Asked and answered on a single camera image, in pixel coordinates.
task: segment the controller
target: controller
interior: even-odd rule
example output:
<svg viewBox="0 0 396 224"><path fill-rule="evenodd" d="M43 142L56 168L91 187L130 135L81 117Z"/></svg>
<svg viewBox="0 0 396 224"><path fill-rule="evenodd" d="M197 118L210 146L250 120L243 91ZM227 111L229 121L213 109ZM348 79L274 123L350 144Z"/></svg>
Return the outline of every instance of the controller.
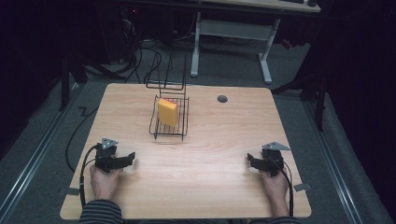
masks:
<svg viewBox="0 0 396 224"><path fill-rule="evenodd" d="M271 176L277 175L280 169L283 169L283 157L279 150L262 149L262 160L254 158L247 154L250 166L264 172L270 172Z"/></svg>
<svg viewBox="0 0 396 224"><path fill-rule="evenodd" d="M134 152L127 157L116 158L118 142L103 138L102 144L98 144L99 148L96 150L95 166L106 173L111 170L120 169L132 165L134 161Z"/></svg>

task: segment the wooden table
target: wooden table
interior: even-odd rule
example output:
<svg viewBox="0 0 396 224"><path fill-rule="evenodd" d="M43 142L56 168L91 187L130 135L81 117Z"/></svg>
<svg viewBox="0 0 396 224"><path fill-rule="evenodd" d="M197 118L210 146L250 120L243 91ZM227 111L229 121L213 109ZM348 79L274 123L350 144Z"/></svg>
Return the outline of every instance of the wooden table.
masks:
<svg viewBox="0 0 396 224"><path fill-rule="evenodd" d="M159 91L138 84L106 88L70 188L87 150L102 137L115 139L118 156L135 152L134 165L124 169L114 201L125 219L270 217L271 210L256 169L247 154L261 157L262 145L288 146L271 92L265 88L188 86L189 129L181 137L149 133L153 102ZM225 95L228 102L218 102ZM282 151L293 185L300 184L291 151ZM85 170L87 202L93 199ZM79 196L67 195L64 219L79 219ZM294 214L308 217L304 191L294 193Z"/></svg>

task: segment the black wire basket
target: black wire basket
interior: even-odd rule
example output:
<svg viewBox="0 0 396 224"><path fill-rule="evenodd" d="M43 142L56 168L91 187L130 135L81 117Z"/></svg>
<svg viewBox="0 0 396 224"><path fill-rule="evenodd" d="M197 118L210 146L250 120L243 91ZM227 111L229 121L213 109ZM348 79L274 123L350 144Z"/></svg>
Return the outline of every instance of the black wire basket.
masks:
<svg viewBox="0 0 396 224"><path fill-rule="evenodd" d="M158 89L159 95L154 98L154 106L152 117L149 124L149 133L157 139L159 135L179 136L181 140L187 135L189 126L189 104L190 98L186 96L186 58L184 56L184 64L182 74L178 74L173 68L172 55L166 68L164 77L160 75L161 56L155 54L150 72L147 75L146 87L150 89ZM164 98L170 102L177 104L177 123L174 126L165 124L160 121L158 113L158 100Z"/></svg>

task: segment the yellow block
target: yellow block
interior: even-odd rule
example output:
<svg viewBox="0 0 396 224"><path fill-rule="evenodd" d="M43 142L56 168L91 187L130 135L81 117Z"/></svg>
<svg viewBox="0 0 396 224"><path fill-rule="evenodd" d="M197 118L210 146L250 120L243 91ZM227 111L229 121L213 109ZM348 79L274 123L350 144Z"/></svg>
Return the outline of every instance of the yellow block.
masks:
<svg viewBox="0 0 396 224"><path fill-rule="evenodd" d="M162 123L170 126L177 124L177 104L161 98L158 100L158 117Z"/></svg>

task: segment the person's right hand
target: person's right hand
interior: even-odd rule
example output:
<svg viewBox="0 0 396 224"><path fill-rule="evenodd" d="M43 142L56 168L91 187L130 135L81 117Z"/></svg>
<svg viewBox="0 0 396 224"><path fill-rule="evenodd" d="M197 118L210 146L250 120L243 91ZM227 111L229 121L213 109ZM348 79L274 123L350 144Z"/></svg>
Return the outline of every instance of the person's right hand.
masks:
<svg viewBox="0 0 396 224"><path fill-rule="evenodd" d="M110 200L116 192L119 184L119 176L122 169L112 170L110 173L105 173L95 165L90 167L91 171L91 186L95 193L95 199Z"/></svg>
<svg viewBox="0 0 396 224"><path fill-rule="evenodd" d="M279 171L277 175L272 176L269 172L260 171L264 190L270 199L273 217L288 217L289 210L286 204L286 192L289 184L286 177Z"/></svg>

